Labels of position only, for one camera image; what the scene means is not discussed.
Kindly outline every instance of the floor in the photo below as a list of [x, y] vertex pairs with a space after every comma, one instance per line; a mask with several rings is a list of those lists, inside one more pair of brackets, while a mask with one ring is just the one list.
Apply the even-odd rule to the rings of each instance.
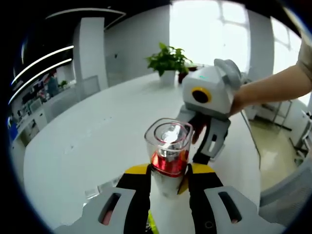
[[290, 142], [290, 131], [259, 120], [250, 121], [251, 131], [259, 149], [261, 163], [261, 190], [265, 190], [288, 175], [297, 166], [295, 150]]

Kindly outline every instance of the white table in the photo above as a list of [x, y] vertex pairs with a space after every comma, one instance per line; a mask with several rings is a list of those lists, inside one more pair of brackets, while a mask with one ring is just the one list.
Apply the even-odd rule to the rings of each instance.
[[[162, 117], [175, 118], [183, 104], [181, 87], [162, 87], [157, 74], [101, 91], [71, 107], [30, 142], [24, 185], [38, 214], [51, 227], [71, 224], [82, 214], [86, 190], [147, 163], [144, 133]], [[224, 185], [260, 200], [259, 156], [241, 114], [223, 151], [210, 163]], [[198, 145], [191, 146], [190, 158]], [[195, 233], [189, 193], [161, 196], [152, 178], [151, 211], [160, 233]]]

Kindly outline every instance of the ceiling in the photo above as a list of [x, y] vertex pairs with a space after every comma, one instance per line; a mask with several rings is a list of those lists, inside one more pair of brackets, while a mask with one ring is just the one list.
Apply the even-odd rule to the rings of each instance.
[[[287, 15], [280, 7], [280, 5], [272, 1], [270, 7], [264, 7], [265, 4], [261, 0], [235, 0], [236, 2], [246, 5], [246, 8], [256, 11], [265, 16], [273, 16], [276, 19], [282, 21], [289, 28], [293, 29], [296, 33], [296, 27], [288, 19]], [[23, 20], [19, 22], [18, 26], [27, 26], [21, 27], [21, 31], [15, 32], [19, 35], [15, 39], [20, 39], [17, 41], [17, 47], [15, 49], [15, 59], [14, 59], [14, 72], [17, 75], [22, 71], [26, 66], [34, 62], [35, 60], [47, 55], [55, 50], [64, 48], [66, 46], [72, 45], [73, 33], [81, 17], [105, 17], [105, 25], [108, 26], [114, 20], [116, 20], [120, 14], [111, 13], [111, 12], [97, 12], [97, 11], [83, 11], [83, 12], [73, 12], [67, 13], [55, 17], [50, 17], [45, 19], [47, 16], [50, 16], [53, 13], [60, 12], [67, 9], [75, 9], [81, 7], [93, 7], [93, 8], [102, 8], [102, 9], [111, 9], [117, 10], [126, 13], [124, 17], [116, 21], [113, 26], [133, 15], [147, 11], [159, 6], [167, 5], [170, 3], [170, 0], [145, 0], [140, 2], [140, 4], [133, 5], [133, 1], [122, 0], [107, 0], [101, 1], [100, 3], [90, 4], [89, 6], [82, 6], [81, 4], [71, 4], [70, 6], [52, 4], [43, 6], [41, 11], [33, 13], [32, 5], [25, 5], [21, 11]], [[54, 65], [65, 59], [72, 58], [72, 50], [66, 50], [56, 55], [47, 58], [27, 72], [25, 72], [20, 80], [26, 82], [34, 74], [39, 73], [40, 71], [46, 69], [47, 67]]]

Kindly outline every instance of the clear plastic cup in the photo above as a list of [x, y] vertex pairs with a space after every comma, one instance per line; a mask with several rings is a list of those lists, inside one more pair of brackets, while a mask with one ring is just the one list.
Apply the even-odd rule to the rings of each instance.
[[186, 122], [162, 118], [145, 133], [152, 167], [163, 175], [184, 175], [188, 163], [193, 127]]

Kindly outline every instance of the yellow ring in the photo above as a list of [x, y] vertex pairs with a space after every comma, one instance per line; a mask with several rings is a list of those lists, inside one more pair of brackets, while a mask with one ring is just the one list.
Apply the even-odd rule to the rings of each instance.
[[203, 93], [207, 96], [207, 98], [208, 98], [208, 101], [207, 101], [207, 102], [211, 102], [212, 96], [211, 96], [210, 92], [209, 92], [207, 89], [205, 89], [205, 88], [203, 88], [203, 87], [194, 87], [194, 88], [192, 89], [192, 93], [195, 92], [195, 91], [201, 91], [201, 92], [203, 92]]

